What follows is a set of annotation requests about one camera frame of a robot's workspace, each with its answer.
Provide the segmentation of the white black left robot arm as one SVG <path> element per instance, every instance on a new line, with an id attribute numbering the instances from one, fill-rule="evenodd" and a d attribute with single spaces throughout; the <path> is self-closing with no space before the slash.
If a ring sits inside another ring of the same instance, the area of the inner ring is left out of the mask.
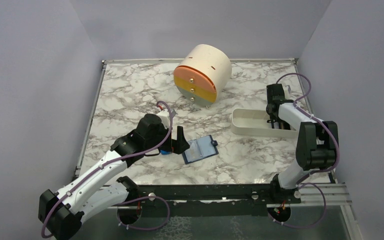
<path id="1" fill-rule="evenodd" d="M 68 185 L 39 197 L 38 219 L 41 236 L 69 240 L 91 217 L 115 204 L 132 205 L 139 201 L 137 185 L 127 176 L 120 177 L 106 190 L 101 188 L 113 177 L 144 157 L 161 153 L 183 154 L 190 148 L 182 126 L 172 138 L 173 110 L 147 113 L 137 127 L 117 138 L 98 162 Z"/>

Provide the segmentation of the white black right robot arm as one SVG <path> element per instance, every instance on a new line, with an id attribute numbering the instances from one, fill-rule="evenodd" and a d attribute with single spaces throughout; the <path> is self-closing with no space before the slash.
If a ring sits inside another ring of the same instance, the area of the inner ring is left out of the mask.
<path id="1" fill-rule="evenodd" d="M 295 161 L 270 182 L 269 199 L 280 204 L 291 198 L 297 186 L 310 175 L 335 168 L 340 158 L 338 126 L 334 121 L 312 116 L 295 101 L 287 99 L 280 83 L 267 85 L 266 95 L 270 126 L 298 132 Z"/>

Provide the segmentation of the white rectangular plastic tray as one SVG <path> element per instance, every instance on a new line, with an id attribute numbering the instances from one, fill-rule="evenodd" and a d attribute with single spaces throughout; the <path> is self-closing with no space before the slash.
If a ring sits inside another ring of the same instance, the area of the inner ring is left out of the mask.
<path id="1" fill-rule="evenodd" d="M 298 132 L 294 129 L 272 128 L 265 110 L 235 108 L 231 114 L 230 129 L 236 135 L 268 138 L 296 139 Z"/>

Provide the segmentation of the blue card holder wallet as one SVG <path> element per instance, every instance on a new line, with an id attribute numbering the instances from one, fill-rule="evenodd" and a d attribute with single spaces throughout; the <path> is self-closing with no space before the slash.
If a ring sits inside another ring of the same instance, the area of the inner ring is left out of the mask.
<path id="1" fill-rule="evenodd" d="M 219 154 L 217 149 L 218 142 L 214 140 L 211 135 L 189 140 L 187 143 L 189 144 L 189 149 L 182 153 L 182 157 L 186 165 Z"/>

